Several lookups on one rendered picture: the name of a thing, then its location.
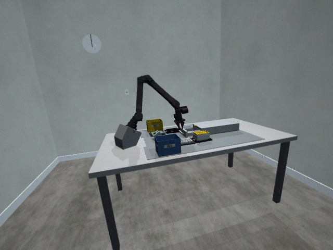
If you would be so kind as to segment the dark blue open-top bin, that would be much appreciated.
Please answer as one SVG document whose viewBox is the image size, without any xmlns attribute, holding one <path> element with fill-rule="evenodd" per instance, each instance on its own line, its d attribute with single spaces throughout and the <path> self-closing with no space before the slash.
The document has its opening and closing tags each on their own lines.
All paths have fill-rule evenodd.
<svg viewBox="0 0 333 250">
<path fill-rule="evenodd" d="M 181 153 L 181 138 L 176 134 L 155 136 L 156 152 L 159 157 Z"/>
</svg>

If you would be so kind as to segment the grey bench mat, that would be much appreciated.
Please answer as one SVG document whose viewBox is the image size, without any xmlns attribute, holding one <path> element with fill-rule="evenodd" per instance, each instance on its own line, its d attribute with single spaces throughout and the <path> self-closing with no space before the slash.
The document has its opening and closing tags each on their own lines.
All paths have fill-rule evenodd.
<svg viewBox="0 0 333 250">
<path fill-rule="evenodd" d="M 145 150 L 147 160 L 168 157 L 168 156 L 162 156 L 162 157 L 158 156 L 158 154 L 156 152 L 155 141 L 153 140 L 154 136 L 151 137 L 147 130 L 141 130 L 139 132 L 142 133 L 140 137 L 144 138 L 144 141 L 146 144 L 146 147 L 144 147 L 144 150 Z M 218 133 L 218 134 L 211 134 L 210 138 L 213 140 L 181 146 L 180 154 L 186 154 L 186 153 L 192 153 L 192 152 L 197 152 L 197 151 L 204 151 L 207 149 L 213 149 L 213 148 L 219 148 L 219 147 L 224 147 L 224 146 L 231 146 L 231 145 L 236 145 L 236 144 L 264 140 L 264 138 L 261 138 L 259 136 L 250 134 L 250 133 L 242 131 L 242 130 L 224 132 L 224 133 Z M 174 154 L 174 155 L 180 155 L 180 154 Z M 174 155 L 169 155 L 169 156 L 174 156 Z"/>
</svg>

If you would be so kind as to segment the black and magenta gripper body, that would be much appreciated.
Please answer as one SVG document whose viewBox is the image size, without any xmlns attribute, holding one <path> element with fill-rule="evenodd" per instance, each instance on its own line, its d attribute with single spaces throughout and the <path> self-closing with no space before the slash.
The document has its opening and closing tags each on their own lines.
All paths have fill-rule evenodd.
<svg viewBox="0 0 333 250">
<path fill-rule="evenodd" d="M 176 120 L 174 120 L 174 122 L 177 123 L 177 124 L 183 123 L 185 121 L 185 119 L 182 119 L 182 114 L 180 116 L 176 115 Z"/>
</svg>

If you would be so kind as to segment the white multiwell plate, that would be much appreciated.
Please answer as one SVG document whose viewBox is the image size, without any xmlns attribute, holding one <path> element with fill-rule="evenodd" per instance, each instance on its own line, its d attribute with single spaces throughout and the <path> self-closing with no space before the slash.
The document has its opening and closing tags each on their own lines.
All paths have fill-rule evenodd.
<svg viewBox="0 0 333 250">
<path fill-rule="evenodd" d="M 181 144 L 193 142 L 190 138 L 181 139 Z"/>
</svg>

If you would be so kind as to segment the yellow open-top bin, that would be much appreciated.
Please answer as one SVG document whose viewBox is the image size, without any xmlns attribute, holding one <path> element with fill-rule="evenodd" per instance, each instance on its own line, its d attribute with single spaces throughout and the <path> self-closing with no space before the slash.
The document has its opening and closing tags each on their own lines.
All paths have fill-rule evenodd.
<svg viewBox="0 0 333 250">
<path fill-rule="evenodd" d="M 154 119 L 154 120 L 146 120 L 147 124 L 147 131 L 155 132 L 155 131 L 163 131 L 163 122 L 161 119 Z"/>
</svg>

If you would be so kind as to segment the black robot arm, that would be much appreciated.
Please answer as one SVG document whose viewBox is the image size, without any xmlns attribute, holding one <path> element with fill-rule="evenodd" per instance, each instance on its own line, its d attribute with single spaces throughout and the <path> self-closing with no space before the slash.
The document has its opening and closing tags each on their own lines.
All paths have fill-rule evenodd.
<svg viewBox="0 0 333 250">
<path fill-rule="evenodd" d="M 143 103 L 143 83 L 147 83 L 153 89 L 155 89 L 162 97 L 164 97 L 171 106 L 175 109 L 174 118 L 176 120 L 176 115 L 186 114 L 188 113 L 187 106 L 180 107 L 180 103 L 174 99 L 171 95 L 169 95 L 161 86 L 159 86 L 149 75 L 144 75 L 141 77 L 137 77 L 137 98 L 136 98 L 136 113 L 130 119 L 126 126 L 137 130 L 138 121 L 142 121 L 142 103 Z M 176 120 L 177 121 L 177 120 Z"/>
</svg>

